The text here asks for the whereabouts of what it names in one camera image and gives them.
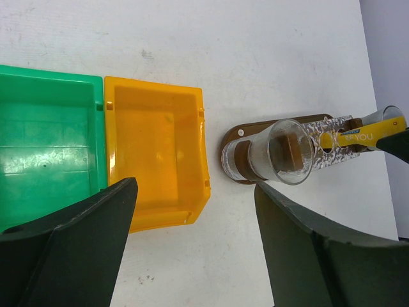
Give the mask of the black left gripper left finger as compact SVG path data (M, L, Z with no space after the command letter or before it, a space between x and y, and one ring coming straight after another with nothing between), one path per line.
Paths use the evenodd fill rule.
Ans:
M125 178L1 232L1 306L109 306L138 186Z

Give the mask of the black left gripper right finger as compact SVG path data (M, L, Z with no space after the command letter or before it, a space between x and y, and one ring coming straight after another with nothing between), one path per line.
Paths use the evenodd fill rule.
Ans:
M254 190L276 306L407 306L408 243L339 224L268 184Z

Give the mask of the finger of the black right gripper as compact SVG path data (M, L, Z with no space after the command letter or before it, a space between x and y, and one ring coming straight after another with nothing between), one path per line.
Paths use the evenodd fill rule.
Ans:
M376 140L376 143L380 143L381 148L372 148L369 146L367 151L373 152L381 150L408 164L408 127L402 132L398 132L397 134L393 134L391 136L382 137L380 139L381 141Z

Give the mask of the yellow toothpaste tube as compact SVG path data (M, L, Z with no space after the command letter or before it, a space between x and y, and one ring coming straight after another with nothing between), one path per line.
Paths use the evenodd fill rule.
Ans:
M351 145L361 145L374 148L376 140L382 137L391 136L406 129L406 120L404 116L373 123L346 132L324 132L319 138L319 145L322 149L333 149Z

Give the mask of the green bin with cups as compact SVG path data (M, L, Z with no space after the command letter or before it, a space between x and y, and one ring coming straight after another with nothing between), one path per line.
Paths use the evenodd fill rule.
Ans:
M108 185L103 79L1 67L1 229Z

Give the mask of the yellow bin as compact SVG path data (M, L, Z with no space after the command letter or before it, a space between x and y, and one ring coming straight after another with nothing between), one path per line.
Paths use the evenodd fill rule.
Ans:
M195 223L210 199L200 88L104 78L108 182L138 192L131 232Z

